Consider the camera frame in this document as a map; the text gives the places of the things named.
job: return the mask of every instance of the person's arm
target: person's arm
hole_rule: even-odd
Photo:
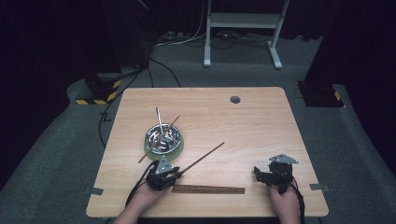
[[[297,194],[291,186],[288,186],[283,194],[279,194],[278,186],[272,186],[270,188],[270,198],[281,224],[300,223],[300,205]]]
[[[125,209],[114,220],[113,224],[135,224],[140,215],[150,208],[152,205],[161,198],[167,189],[162,191],[153,190],[148,184],[140,186],[132,200],[128,203]]]

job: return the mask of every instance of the stainless steel bowl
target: stainless steel bowl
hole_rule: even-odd
[[[168,123],[163,123],[163,131],[167,130],[169,128],[169,131],[166,133],[166,135],[161,139],[161,142],[159,142],[151,151],[155,154],[166,154],[169,153],[177,148],[177,146],[180,144],[180,131],[178,130],[177,127],[172,126]],[[151,149],[151,147],[154,145],[154,143],[159,139],[161,136],[161,129],[160,125],[157,124],[154,127],[150,128],[148,132],[146,133],[145,137],[145,146],[148,150]]]

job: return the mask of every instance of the hole in table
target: hole in table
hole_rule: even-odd
[[[233,104],[239,104],[239,103],[241,102],[241,98],[239,98],[239,96],[232,96],[232,97],[230,98],[230,101],[231,101]]]

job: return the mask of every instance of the gray floor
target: gray floor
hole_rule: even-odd
[[[344,108],[306,107],[296,85],[304,80],[320,40],[304,42],[280,39],[277,51],[284,68],[275,70],[265,42],[235,43],[228,49],[212,49],[212,66],[203,68],[204,49],[187,45],[154,48],[151,58],[173,70],[182,87],[267,87],[285,90],[330,214],[323,223],[395,223],[396,181],[376,153],[354,112],[346,89],[340,92]],[[214,40],[225,48],[230,42]],[[154,87],[177,87],[172,74],[150,62]],[[151,87],[149,71],[143,71],[129,88]],[[132,77],[121,82],[126,88]],[[0,223],[105,223],[85,214],[104,147],[98,124],[106,105],[76,105],[80,80],[67,91],[71,104],[42,133],[15,174],[0,192]],[[120,98],[108,109],[114,119]],[[102,123],[107,140],[112,120]],[[142,222],[175,223],[175,220]],[[183,223],[263,223],[253,219],[183,219]],[[309,217],[306,223],[319,223]]]

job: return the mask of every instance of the wooden table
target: wooden table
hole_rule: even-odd
[[[231,98],[240,98],[239,104]],[[175,123],[184,149],[171,161],[180,170],[220,143],[225,144],[190,168],[178,181],[183,185],[246,188],[245,194],[180,194],[171,190],[143,217],[273,217],[268,187],[257,182],[253,166],[269,172],[269,158],[284,153],[295,160],[293,175],[304,195],[305,215],[324,217],[328,207],[320,190],[285,92],[273,88],[150,88],[128,89],[106,146],[92,194],[89,217],[116,217],[135,182],[151,160],[144,155],[144,137],[158,123]]]

